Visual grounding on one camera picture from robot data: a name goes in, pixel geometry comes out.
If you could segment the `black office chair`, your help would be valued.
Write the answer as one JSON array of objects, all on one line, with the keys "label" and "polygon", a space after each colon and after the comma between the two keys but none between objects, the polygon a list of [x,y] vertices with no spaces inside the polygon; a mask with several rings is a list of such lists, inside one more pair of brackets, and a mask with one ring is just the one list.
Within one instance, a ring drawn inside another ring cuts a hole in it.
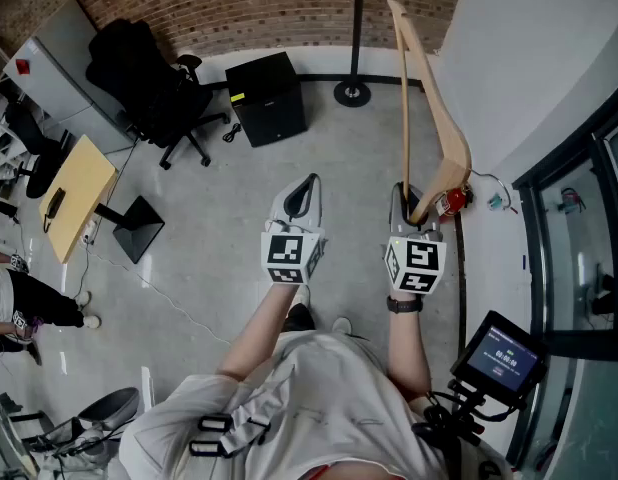
[{"label": "black office chair", "polygon": [[183,138],[188,139],[205,167],[211,158],[194,138],[198,128],[214,122],[225,124],[225,112],[209,114],[213,90],[199,82],[196,70],[202,60],[190,54],[163,57],[144,21],[116,19],[89,43],[91,62],[87,80],[111,95],[123,107],[131,130],[139,138],[164,151],[159,166],[171,167],[169,158]]}]

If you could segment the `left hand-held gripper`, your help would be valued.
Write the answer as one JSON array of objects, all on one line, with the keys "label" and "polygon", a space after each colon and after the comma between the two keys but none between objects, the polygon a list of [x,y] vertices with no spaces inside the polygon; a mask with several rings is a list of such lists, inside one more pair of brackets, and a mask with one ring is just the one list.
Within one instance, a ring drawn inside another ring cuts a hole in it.
[{"label": "left hand-held gripper", "polygon": [[[273,201],[261,233],[261,266],[274,284],[307,285],[324,255],[322,183],[311,173],[288,184]],[[304,222],[308,228],[289,222]]]}]

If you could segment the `small black swivel chair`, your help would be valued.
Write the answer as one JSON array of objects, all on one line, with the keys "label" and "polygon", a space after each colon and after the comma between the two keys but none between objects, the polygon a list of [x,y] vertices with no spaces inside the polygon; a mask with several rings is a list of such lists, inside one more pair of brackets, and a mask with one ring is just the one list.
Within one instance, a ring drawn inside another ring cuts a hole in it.
[{"label": "small black swivel chair", "polygon": [[46,137],[32,113],[20,102],[10,102],[4,117],[9,128],[35,157],[31,169],[26,169],[24,162],[20,163],[16,178],[26,175],[28,177],[26,196],[30,199],[41,198],[68,155],[69,132],[65,130],[59,141]]}]

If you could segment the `black monitor mount rig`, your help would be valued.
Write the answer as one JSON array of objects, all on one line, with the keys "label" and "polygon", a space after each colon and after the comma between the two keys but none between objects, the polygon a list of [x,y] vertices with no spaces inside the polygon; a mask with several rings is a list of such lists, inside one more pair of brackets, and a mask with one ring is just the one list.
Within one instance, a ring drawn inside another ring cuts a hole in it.
[{"label": "black monitor mount rig", "polygon": [[481,443],[483,422],[503,422],[509,415],[526,407],[526,402],[515,398],[504,412],[486,415],[478,410],[485,402],[486,394],[479,389],[471,391],[459,381],[448,383],[453,395],[441,391],[429,391],[425,398],[429,405],[423,411],[424,422],[414,423],[414,435],[426,440],[431,446],[443,449],[456,440],[463,440],[475,447]]}]

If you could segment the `grey metal cabinet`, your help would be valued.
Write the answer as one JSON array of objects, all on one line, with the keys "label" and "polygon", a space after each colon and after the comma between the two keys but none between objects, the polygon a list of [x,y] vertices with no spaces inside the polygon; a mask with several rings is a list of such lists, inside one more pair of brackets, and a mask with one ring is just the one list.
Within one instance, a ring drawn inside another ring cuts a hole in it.
[{"label": "grey metal cabinet", "polygon": [[[3,72],[61,127],[87,136],[104,154],[125,150],[133,140],[116,121],[123,110],[86,77],[90,42],[97,30],[77,0],[67,0],[24,42]],[[20,76],[15,60],[26,59]]]}]

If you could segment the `black wristwatch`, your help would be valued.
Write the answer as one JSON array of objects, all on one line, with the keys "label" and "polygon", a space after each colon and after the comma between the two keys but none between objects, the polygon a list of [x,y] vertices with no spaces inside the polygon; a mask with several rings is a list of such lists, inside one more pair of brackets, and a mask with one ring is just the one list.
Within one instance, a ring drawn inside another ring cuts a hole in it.
[{"label": "black wristwatch", "polygon": [[420,313],[423,310],[423,300],[419,294],[410,300],[398,300],[388,296],[386,304],[388,310],[394,314]]}]

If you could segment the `black phone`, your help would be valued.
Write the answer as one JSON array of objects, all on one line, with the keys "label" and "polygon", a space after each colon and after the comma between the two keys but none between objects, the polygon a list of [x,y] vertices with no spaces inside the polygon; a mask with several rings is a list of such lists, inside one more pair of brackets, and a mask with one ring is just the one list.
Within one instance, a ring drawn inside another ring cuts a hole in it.
[{"label": "black phone", "polygon": [[55,219],[58,210],[65,198],[66,191],[62,188],[57,188],[48,202],[47,208],[43,215],[43,232],[47,233],[51,226],[52,221]]}]

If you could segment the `black coat rack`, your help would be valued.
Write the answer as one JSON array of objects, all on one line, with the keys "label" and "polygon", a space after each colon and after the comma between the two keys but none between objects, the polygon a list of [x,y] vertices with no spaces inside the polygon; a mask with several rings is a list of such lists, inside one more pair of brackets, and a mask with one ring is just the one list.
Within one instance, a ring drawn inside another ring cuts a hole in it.
[{"label": "black coat rack", "polygon": [[365,106],[371,99],[371,91],[359,79],[358,73],[363,7],[364,0],[354,0],[350,72],[343,81],[335,86],[333,91],[335,100],[348,108],[360,108]]}]

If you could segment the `person's white shirt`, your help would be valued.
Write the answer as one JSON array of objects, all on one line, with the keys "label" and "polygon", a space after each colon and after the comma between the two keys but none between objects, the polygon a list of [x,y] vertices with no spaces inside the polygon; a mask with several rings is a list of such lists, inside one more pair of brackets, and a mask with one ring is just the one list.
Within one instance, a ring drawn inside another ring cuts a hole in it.
[{"label": "person's white shirt", "polygon": [[292,332],[244,381],[187,377],[125,430],[119,459],[130,480],[303,480],[340,462],[449,480],[422,419],[364,342]]}]

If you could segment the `wooden hanger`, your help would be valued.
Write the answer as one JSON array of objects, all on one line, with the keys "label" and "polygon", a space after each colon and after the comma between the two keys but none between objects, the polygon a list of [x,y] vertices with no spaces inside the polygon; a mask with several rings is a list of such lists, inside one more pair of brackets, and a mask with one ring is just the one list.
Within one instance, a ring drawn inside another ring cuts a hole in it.
[{"label": "wooden hanger", "polygon": [[403,198],[409,199],[410,193],[410,111],[408,101],[407,60],[411,59],[420,75],[420,82],[433,117],[442,150],[442,160],[429,183],[428,188],[419,197],[415,207],[407,208],[407,221],[413,225],[420,224],[425,215],[447,192],[465,185],[471,175],[498,181],[491,173],[480,173],[473,169],[471,152],[465,136],[452,118],[442,98],[435,80],[425,49],[415,26],[404,6],[396,0],[388,0],[401,70],[401,104],[402,104],[402,187]]}]

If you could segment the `person's white left shoe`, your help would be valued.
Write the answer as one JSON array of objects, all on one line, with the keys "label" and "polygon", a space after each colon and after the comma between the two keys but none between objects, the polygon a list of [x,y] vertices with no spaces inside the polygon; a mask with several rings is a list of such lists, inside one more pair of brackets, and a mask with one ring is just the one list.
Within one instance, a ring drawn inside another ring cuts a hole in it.
[{"label": "person's white left shoe", "polygon": [[302,315],[308,314],[310,308],[310,289],[307,285],[303,284],[298,287],[296,291],[290,309],[287,313],[287,318],[299,318]]}]

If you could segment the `person's left forearm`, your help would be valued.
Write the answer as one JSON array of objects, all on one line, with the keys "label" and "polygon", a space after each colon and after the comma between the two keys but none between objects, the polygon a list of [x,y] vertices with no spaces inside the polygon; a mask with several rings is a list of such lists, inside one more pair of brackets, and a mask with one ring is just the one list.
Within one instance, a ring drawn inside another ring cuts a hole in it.
[{"label": "person's left forearm", "polygon": [[268,360],[282,332],[284,321],[298,290],[305,285],[273,284],[243,331],[231,344],[216,373],[238,382],[249,377]]}]

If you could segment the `person's right forearm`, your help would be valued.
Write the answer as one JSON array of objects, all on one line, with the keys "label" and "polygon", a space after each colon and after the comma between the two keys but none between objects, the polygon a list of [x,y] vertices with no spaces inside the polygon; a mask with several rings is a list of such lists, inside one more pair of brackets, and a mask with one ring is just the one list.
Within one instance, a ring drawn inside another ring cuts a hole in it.
[{"label": "person's right forearm", "polygon": [[407,401],[431,390],[419,311],[389,312],[387,375]]}]

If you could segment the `red fire extinguisher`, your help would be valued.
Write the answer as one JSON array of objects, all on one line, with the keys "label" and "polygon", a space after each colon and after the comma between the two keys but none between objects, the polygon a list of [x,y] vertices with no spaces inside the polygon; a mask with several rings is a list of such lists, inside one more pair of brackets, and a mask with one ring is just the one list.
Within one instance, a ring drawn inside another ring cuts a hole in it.
[{"label": "red fire extinguisher", "polygon": [[468,184],[444,192],[434,204],[439,217],[454,217],[473,201],[473,191]]}]

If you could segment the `small wooden side table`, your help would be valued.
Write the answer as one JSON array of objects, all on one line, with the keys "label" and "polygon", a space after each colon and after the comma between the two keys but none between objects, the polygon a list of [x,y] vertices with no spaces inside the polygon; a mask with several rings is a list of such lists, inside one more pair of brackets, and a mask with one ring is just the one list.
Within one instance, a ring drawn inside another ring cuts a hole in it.
[{"label": "small wooden side table", "polygon": [[43,215],[56,189],[66,191],[49,231],[43,232],[60,263],[68,262],[83,228],[93,216],[115,224],[113,236],[134,264],[139,262],[163,229],[165,221],[142,196],[137,197],[123,214],[104,204],[116,178],[113,164],[87,136],[80,137],[39,206],[43,224]]}]

